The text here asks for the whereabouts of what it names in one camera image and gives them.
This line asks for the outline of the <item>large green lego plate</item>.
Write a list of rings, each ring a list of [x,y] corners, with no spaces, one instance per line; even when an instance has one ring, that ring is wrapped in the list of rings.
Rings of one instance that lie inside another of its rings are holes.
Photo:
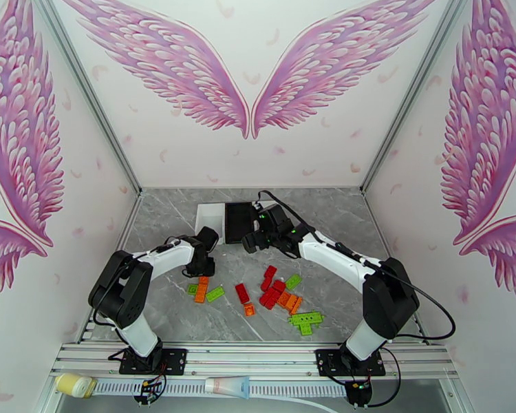
[[[297,328],[301,336],[310,336],[313,334],[313,327],[321,324],[323,320],[324,316],[320,312],[312,311],[291,315],[288,323]]]

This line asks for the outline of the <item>black rectangular container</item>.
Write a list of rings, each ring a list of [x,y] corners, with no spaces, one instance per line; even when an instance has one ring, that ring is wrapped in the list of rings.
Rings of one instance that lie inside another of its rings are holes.
[[[255,230],[255,208],[251,202],[229,202],[224,212],[224,242],[240,244],[242,239]]]

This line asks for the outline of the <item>white blue tube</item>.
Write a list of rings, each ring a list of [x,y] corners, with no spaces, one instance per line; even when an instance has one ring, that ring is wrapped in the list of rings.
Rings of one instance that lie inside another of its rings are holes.
[[[211,394],[249,399],[250,378],[247,376],[209,377],[205,379],[204,391]]]

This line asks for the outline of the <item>black controller box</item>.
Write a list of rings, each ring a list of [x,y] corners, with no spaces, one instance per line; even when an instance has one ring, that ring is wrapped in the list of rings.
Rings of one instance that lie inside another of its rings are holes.
[[[373,393],[369,381],[346,381],[344,388],[347,401],[354,409],[368,408]]]

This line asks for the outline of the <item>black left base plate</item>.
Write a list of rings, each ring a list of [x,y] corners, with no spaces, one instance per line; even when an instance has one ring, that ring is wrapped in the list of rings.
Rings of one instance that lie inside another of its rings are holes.
[[[131,348],[111,356],[119,360],[121,375],[167,375],[182,376],[186,365],[186,349],[156,348],[147,357],[141,357]]]

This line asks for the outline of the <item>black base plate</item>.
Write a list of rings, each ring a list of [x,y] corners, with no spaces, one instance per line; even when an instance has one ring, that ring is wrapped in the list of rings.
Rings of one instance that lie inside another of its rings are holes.
[[[121,375],[167,375],[182,376],[186,365],[186,349],[156,348],[147,357],[141,357],[131,348],[111,356],[119,360]]]
[[[380,351],[359,360],[346,347],[314,351],[316,366],[322,377],[383,377],[386,370]]]

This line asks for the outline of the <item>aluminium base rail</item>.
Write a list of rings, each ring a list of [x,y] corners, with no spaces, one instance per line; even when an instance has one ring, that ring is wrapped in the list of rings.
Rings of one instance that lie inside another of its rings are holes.
[[[98,378],[118,377],[119,362],[111,355],[120,352],[118,342],[84,341],[64,343],[50,374],[72,372]],[[315,350],[338,348],[336,343],[232,342],[167,343],[166,348],[186,349],[184,379],[249,375],[255,378],[312,379],[319,376]],[[386,376],[400,371],[404,379],[456,379],[458,371],[449,351],[441,345],[395,343],[381,354]]]

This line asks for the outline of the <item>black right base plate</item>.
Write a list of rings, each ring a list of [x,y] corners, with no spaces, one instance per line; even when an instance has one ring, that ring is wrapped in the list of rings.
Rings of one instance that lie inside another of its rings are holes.
[[[383,377],[386,370],[380,351],[359,360],[346,347],[314,351],[316,366],[322,377]]]

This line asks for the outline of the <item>aluminium frame post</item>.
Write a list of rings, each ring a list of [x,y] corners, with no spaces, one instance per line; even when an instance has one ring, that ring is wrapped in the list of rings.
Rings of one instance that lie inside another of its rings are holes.
[[[427,47],[422,55],[411,82],[408,85],[405,95],[400,102],[400,105],[392,119],[387,133],[380,144],[376,155],[368,169],[363,182],[359,187],[361,195],[365,198],[367,192],[372,186],[378,172],[383,163],[386,161],[394,141],[397,139],[398,133],[409,112],[413,109],[415,102],[422,90],[425,89],[427,79],[433,66],[436,64],[439,54],[441,53],[444,44],[447,42],[447,37],[453,29],[456,21],[462,14],[462,11],[468,0],[449,0],[440,20],[435,28],[433,36],[431,37]]]
[[[98,124],[98,127],[107,141],[111,151],[116,157],[122,171],[126,175],[131,188],[139,197],[142,193],[142,185],[131,167],[125,152],[122,149],[120,141],[116,137],[114,128],[103,108],[100,99],[90,81],[90,77],[86,72],[80,57],[70,39],[65,26],[58,14],[58,10],[52,0],[33,0],[37,9],[43,16],[46,26],[49,28],[54,41],[56,42],[66,65],[68,66],[72,76],[74,77],[78,88],[89,110]]]

